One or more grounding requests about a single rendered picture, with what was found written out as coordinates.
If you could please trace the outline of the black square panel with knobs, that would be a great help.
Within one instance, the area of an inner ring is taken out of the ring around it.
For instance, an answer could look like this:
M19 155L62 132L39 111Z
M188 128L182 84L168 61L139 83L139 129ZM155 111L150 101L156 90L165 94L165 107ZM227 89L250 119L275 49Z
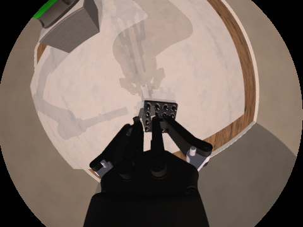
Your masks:
M175 120L177 107L178 107L177 103L145 100L144 111L146 115L146 126L144 132L152 132L152 118L151 118L150 106L153 105L155 112L158 113L159 118L162 119L163 116L169 115Z

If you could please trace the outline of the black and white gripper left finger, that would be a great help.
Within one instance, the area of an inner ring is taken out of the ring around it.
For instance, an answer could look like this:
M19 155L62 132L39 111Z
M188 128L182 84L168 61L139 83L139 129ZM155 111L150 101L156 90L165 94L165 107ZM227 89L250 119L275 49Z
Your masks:
M135 174L137 151L143 151L146 116L144 108L133 117L134 124L126 124L111 140L103 152L91 163L90 168L102 178L118 162L117 171L124 179Z

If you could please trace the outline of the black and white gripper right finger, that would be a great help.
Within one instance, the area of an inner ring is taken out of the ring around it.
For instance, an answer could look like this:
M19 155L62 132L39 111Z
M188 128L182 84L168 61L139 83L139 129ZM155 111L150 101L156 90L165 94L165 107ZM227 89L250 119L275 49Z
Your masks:
M198 171L208 164L213 149L210 143L194 137L169 115L159 118L153 106L150 106L150 111L152 129L149 167L154 176L161 177L167 172L161 129L165 129L186 157L186 161L195 166Z

